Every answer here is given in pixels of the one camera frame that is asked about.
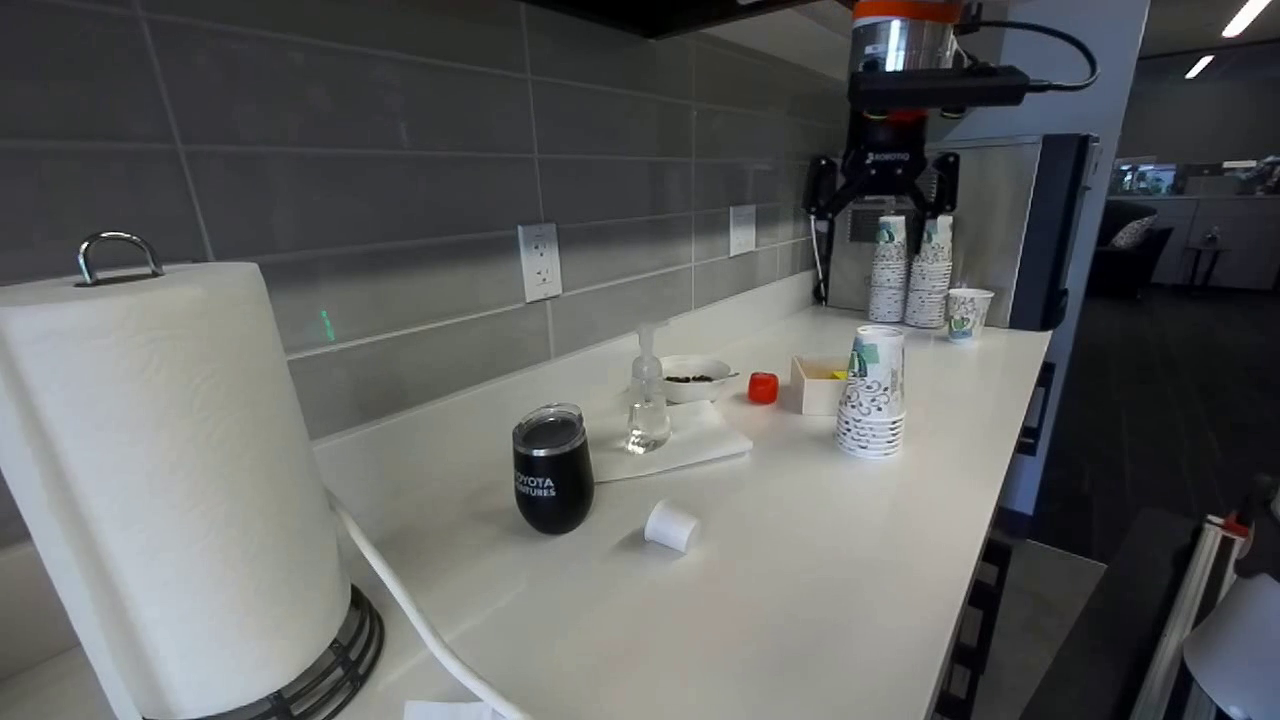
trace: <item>black mug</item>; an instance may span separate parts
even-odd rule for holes
[[[546,534],[563,538],[592,512],[592,451],[586,412],[547,405],[511,434],[515,506],[522,518]]]

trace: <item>electrical outlet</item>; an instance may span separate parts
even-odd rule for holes
[[[757,205],[728,207],[728,256],[757,251]]]
[[[525,300],[561,298],[561,241],[558,225],[515,225],[522,241],[522,278],[525,278]]]

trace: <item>cable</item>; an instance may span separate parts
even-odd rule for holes
[[[482,703],[487,703],[494,711],[501,711],[506,720],[527,720],[527,711],[522,711],[511,700],[506,700],[494,684],[483,684],[483,676],[478,676],[459,658],[452,658],[452,647],[437,636],[437,629],[421,617],[421,610],[411,604],[410,590],[402,585],[402,578],[393,573],[393,566],[377,551],[377,545],[359,534],[359,526],[334,502],[334,512],[343,521],[352,545],[359,550],[359,557],[369,562],[369,567],[377,573],[377,580],[384,580],[384,590],[393,594],[393,602],[402,604],[402,614],[410,617],[411,634],[427,644],[427,652],[443,666],[443,672],[452,681],[459,681]]]
[[[1085,81],[1085,85],[1038,81],[1033,92],[1085,92],[1085,90],[1096,85],[1096,56],[1091,56],[1091,47],[1090,47],[1080,35],[1073,35],[1073,33],[1061,33],[1061,30],[1047,30],[1047,23],[1023,23],[1023,19],[978,19],[973,30],[1012,30],[1012,33],[1051,35],[1051,41],[1061,41],[1061,46],[1067,46],[1067,47],[1077,47],[1077,51],[1085,56],[1085,65],[1090,65],[1090,81]]]

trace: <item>paper towel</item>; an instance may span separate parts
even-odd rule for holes
[[[0,287],[0,469],[116,716],[259,700],[348,614],[253,265]]]

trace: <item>gray wall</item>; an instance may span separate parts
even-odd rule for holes
[[[1280,46],[1222,56],[1196,85],[1196,56],[1137,69],[1122,156],[1215,163],[1280,151]]]
[[[839,126],[814,74],[515,0],[6,0],[0,286],[90,228],[259,262],[324,438],[799,271]],[[724,256],[728,205],[760,205],[757,256]],[[561,225],[547,304],[527,219]]]

